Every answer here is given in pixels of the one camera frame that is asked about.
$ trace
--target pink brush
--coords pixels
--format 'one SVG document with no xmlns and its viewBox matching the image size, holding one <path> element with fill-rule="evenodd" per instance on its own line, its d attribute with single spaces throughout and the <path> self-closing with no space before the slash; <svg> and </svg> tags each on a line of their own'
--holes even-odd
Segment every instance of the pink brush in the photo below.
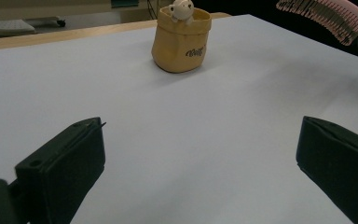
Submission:
<svg viewBox="0 0 358 224">
<path fill-rule="evenodd" d="M 358 37 L 358 6 L 348 0 L 280 0 L 276 8 L 318 22 L 345 46 Z"/>
</svg>

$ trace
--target stuffed toy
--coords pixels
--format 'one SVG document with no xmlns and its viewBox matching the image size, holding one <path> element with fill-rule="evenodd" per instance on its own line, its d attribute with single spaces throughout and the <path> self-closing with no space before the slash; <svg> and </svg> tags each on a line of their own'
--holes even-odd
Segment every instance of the stuffed toy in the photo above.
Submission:
<svg viewBox="0 0 358 224">
<path fill-rule="evenodd" d="M 173 22 L 181 20 L 185 21 L 186 25 L 189 25 L 194 20 L 194 4 L 191 0 L 175 0 L 172 5 L 169 5 L 169 9 Z"/>
</svg>

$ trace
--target plush toy head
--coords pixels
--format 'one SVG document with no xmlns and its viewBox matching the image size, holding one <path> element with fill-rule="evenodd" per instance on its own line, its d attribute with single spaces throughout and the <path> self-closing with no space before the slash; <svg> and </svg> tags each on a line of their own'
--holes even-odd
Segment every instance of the plush toy head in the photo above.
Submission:
<svg viewBox="0 0 358 224">
<path fill-rule="evenodd" d="M 169 8 L 172 17 L 181 21 L 192 18 L 194 12 L 194 4 L 191 0 L 175 0 Z"/>
</svg>

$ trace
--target white table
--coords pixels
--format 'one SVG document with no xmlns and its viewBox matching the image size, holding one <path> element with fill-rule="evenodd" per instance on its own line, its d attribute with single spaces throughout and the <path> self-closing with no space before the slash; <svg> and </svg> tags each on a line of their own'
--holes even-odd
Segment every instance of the white table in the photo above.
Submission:
<svg viewBox="0 0 358 224">
<path fill-rule="evenodd" d="M 252 16 L 213 21 L 202 67 L 155 28 L 0 49 L 0 178 L 101 117 L 106 165 L 72 223 L 351 223 L 296 166 L 303 116 L 358 133 L 358 58 Z"/>
</svg>

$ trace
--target wooden table edge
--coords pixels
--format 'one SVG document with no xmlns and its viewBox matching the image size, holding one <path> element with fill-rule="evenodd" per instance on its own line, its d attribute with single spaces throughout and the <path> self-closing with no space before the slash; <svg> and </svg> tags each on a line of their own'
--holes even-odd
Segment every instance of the wooden table edge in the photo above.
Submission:
<svg viewBox="0 0 358 224">
<path fill-rule="evenodd" d="M 223 12 L 211 13 L 213 19 L 230 17 L 229 14 Z M 121 23 L 107 26 L 98 26 L 77 30 L 59 31 L 53 33 L 36 34 L 36 35 L 20 35 L 0 38 L 0 49 L 9 49 L 16 47 L 32 46 L 38 44 L 46 44 L 64 40 L 78 39 L 96 35 L 107 35 L 112 33 L 138 30 L 150 28 L 157 25 L 156 20 L 137 21 L 129 23 Z"/>
</svg>

